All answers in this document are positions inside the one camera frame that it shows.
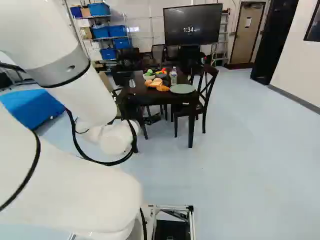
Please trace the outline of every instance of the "television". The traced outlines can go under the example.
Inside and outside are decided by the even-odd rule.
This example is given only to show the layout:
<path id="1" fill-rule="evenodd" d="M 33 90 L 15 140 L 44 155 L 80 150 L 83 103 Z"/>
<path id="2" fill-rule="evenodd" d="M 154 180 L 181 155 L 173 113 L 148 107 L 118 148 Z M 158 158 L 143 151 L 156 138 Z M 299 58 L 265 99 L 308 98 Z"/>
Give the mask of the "television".
<path id="1" fill-rule="evenodd" d="M 222 3 L 164 8 L 165 44 L 169 46 L 217 43 L 222 8 Z"/>

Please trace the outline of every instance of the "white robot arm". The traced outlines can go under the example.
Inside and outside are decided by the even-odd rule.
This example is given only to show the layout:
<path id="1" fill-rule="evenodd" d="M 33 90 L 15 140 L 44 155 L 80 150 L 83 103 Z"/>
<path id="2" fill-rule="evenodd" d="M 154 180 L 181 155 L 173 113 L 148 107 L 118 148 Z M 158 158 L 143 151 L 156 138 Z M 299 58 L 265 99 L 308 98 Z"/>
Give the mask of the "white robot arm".
<path id="1" fill-rule="evenodd" d="M 116 116 L 116 105 L 53 0 L 1 1 L 0 32 L 0 51 L 95 129 L 93 141 L 103 150 L 118 154 L 130 146 L 127 122 L 104 128 Z M 1 104 L 0 143 L 0 223 L 91 233 L 96 239 L 129 236 L 142 204 L 133 177 L 60 151 Z"/>

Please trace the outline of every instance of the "dark wooden table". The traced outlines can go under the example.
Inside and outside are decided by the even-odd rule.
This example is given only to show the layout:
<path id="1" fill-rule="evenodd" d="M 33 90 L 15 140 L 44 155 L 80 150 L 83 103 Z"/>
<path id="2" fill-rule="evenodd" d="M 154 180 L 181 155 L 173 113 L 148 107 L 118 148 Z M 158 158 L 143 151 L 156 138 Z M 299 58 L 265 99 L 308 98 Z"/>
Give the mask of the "dark wooden table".
<path id="1" fill-rule="evenodd" d="M 121 100 L 126 99 L 126 103 L 140 106 L 152 106 L 152 105 L 167 105 L 167 104 L 182 104 L 189 103 L 189 106 L 193 111 L 189 116 L 188 126 L 188 147 L 192 148 L 195 129 L 195 112 L 196 106 L 199 101 L 198 93 L 195 90 L 189 94 L 175 94 L 170 91 L 158 91 L 155 88 L 146 87 L 145 79 L 143 78 L 143 71 L 135 71 L 134 73 L 135 87 L 124 87 L 118 98 Z M 188 76 L 184 75 L 177 67 L 177 83 L 178 84 L 190 84 Z M 164 85 L 170 87 L 170 78 L 167 77 L 163 80 Z"/>

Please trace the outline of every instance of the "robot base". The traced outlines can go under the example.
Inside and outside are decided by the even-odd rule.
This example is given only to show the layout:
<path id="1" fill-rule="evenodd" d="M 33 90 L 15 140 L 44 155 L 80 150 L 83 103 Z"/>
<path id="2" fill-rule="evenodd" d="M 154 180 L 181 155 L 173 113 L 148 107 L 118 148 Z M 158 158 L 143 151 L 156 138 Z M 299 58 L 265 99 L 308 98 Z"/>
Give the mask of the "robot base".
<path id="1" fill-rule="evenodd" d="M 196 240 L 194 207 L 192 205 L 144 205 L 147 240 Z M 145 240 L 142 217 L 136 218 L 127 240 Z M 72 234 L 69 240 L 84 238 Z"/>

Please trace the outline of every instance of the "water bottle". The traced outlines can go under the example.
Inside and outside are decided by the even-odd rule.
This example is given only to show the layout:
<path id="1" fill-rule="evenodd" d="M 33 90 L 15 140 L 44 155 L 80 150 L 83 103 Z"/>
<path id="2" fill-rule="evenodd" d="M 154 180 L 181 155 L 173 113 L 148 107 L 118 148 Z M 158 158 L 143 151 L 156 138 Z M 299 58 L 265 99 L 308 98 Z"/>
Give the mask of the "water bottle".
<path id="1" fill-rule="evenodd" d="M 170 72 L 171 86 L 177 85 L 177 77 L 178 77 L 177 69 L 176 69 L 176 67 L 174 66 L 174 67 L 172 68 L 172 71 Z"/>

